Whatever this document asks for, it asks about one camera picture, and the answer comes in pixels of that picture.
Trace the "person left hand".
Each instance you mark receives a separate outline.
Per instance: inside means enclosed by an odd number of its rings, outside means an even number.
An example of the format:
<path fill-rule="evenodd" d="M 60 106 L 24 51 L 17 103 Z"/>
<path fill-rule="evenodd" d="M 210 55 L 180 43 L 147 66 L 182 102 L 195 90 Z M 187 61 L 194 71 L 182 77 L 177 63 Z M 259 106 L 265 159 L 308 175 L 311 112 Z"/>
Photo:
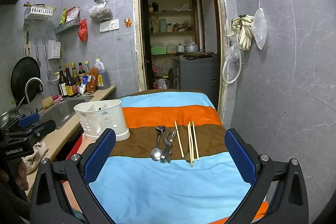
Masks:
<path fill-rule="evenodd" d="M 27 181 L 27 168 L 22 159 L 20 159 L 18 165 L 18 176 L 15 182 L 21 191 L 27 191 L 29 189 L 29 183 Z"/>

